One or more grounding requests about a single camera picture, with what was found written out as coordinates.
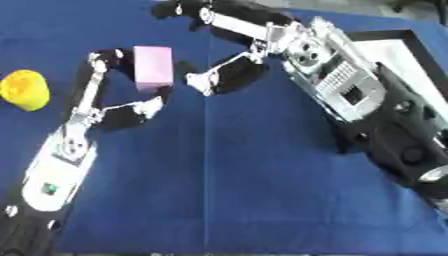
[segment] robotic hand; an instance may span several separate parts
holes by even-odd
[[[4,205],[1,256],[51,255],[73,198],[97,156],[95,141],[86,137],[90,128],[135,126],[163,107],[167,94],[146,102],[100,108],[106,73],[117,69],[134,80],[132,62],[131,51],[114,49],[91,53],[82,63],[66,121],[47,138],[23,182],[14,187]]]
[[[205,73],[185,70],[205,96],[248,85],[277,57],[285,72],[327,113],[341,152],[356,145],[402,186],[448,213],[448,122],[382,63],[364,58],[351,40],[316,17],[308,27],[289,14],[242,0],[172,0],[156,5],[159,19],[187,15],[190,28],[248,47]]]

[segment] pink foam block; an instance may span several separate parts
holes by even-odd
[[[135,84],[139,91],[152,91],[173,85],[171,48],[134,46]]]

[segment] yellow toy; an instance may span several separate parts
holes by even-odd
[[[50,100],[45,78],[32,70],[16,70],[0,82],[0,95],[25,111],[43,108]]]

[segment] blue cloth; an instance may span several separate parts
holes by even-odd
[[[0,195],[19,182],[60,121],[77,64],[97,49],[166,45],[200,70],[242,47],[156,21],[145,0],[4,0],[0,70],[42,72],[52,101],[35,113],[0,104]],[[413,29],[448,70],[448,35],[430,22],[322,15],[347,31]],[[144,98],[114,75],[108,103]],[[412,191],[362,154],[335,153],[322,112],[272,61],[241,91],[204,99],[177,80],[144,126],[92,134],[99,157],[58,250],[73,252],[448,253],[448,235]]]

